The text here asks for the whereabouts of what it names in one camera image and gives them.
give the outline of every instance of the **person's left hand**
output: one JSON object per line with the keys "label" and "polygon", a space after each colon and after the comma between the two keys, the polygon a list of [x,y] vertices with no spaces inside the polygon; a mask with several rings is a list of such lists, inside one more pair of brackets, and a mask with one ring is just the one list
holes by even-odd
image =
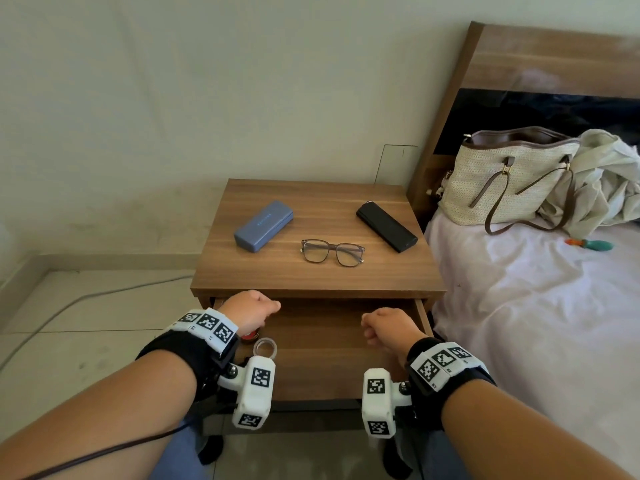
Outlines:
{"label": "person's left hand", "polygon": [[261,326],[280,309],[280,302],[267,298],[260,291],[242,291],[226,300],[218,309],[238,325],[237,334],[242,337]]}

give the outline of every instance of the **drawer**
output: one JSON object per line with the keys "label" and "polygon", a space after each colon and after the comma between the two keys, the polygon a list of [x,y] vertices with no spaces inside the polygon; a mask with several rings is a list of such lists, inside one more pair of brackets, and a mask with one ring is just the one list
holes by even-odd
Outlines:
{"label": "drawer", "polygon": [[[282,309],[268,318],[260,337],[278,347],[273,385],[274,401],[361,399],[364,372],[382,367],[394,381],[406,378],[395,355],[369,347],[360,319],[381,306],[403,309],[432,335],[420,299],[296,299],[280,300]],[[220,306],[217,299],[214,306]],[[265,353],[268,345],[263,346]],[[242,344],[236,363],[253,354]]]}

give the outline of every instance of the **bed sheet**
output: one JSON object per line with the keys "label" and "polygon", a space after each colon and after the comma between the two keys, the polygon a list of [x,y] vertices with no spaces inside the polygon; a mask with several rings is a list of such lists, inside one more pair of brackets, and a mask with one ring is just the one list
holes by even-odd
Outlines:
{"label": "bed sheet", "polygon": [[564,234],[499,236],[437,212],[425,237],[447,286],[435,330],[498,385],[640,477],[640,226],[599,228],[597,252]]}

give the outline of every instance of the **eyeglass frame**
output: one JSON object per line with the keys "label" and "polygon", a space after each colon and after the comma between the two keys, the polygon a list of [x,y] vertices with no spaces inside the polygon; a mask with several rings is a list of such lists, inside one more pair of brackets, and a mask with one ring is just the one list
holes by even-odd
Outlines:
{"label": "eyeglass frame", "polygon": [[[327,246],[327,252],[326,252],[326,256],[324,257],[324,259],[322,261],[311,261],[310,259],[307,258],[307,256],[305,255],[305,244],[308,243],[309,241],[320,241],[320,242],[324,242]],[[338,259],[338,252],[337,252],[337,248],[338,246],[341,246],[342,244],[348,244],[350,246],[356,246],[359,250],[360,250],[360,261],[358,261],[357,264],[353,265],[353,266],[347,266],[345,264],[342,264],[340,262],[340,259]],[[362,247],[359,244],[354,244],[352,242],[340,242],[339,244],[329,244],[328,242],[326,242],[324,239],[303,239],[302,240],[302,247],[300,248],[300,252],[302,253],[302,256],[304,257],[305,261],[307,262],[311,262],[314,264],[320,264],[320,263],[324,263],[326,261],[326,259],[329,257],[329,252],[331,251],[336,251],[335,252],[335,260],[338,261],[338,264],[340,266],[345,266],[345,267],[356,267],[359,264],[364,263],[364,259],[362,258],[362,254],[364,253],[364,247]]]}

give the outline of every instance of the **wooden headboard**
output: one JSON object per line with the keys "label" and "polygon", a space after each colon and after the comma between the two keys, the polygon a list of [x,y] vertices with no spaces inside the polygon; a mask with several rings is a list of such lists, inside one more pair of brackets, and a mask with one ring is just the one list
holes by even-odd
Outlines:
{"label": "wooden headboard", "polygon": [[420,225],[464,133],[529,125],[640,143],[640,38],[472,22],[407,192]]}

